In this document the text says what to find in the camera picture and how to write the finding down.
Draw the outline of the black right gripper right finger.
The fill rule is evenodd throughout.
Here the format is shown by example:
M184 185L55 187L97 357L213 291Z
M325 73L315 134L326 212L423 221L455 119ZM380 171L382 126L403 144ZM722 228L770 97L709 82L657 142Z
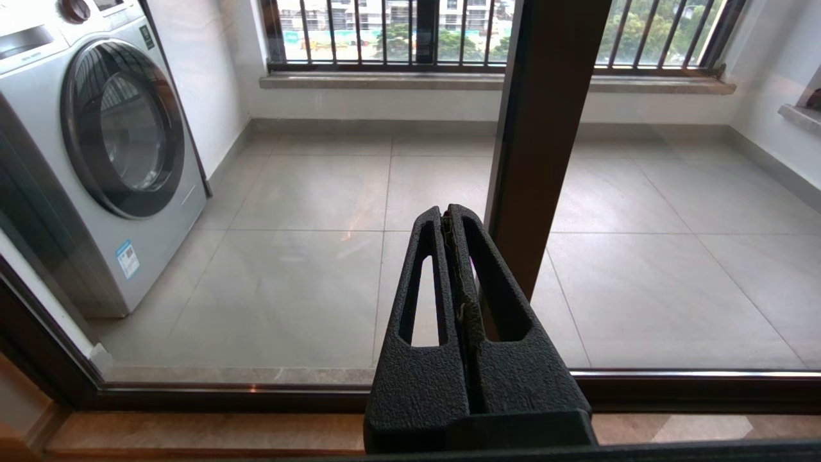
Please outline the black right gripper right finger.
M444 216L468 415L460 450L595 447L591 407L477 214Z

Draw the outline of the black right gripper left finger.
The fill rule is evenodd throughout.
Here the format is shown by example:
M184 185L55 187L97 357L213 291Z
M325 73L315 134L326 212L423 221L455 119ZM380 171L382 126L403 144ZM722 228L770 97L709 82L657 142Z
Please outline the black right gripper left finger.
M414 346L423 261L433 262L439 344ZM444 452L448 430L469 413L469 398L442 214L432 207L414 220L364 415L367 454Z

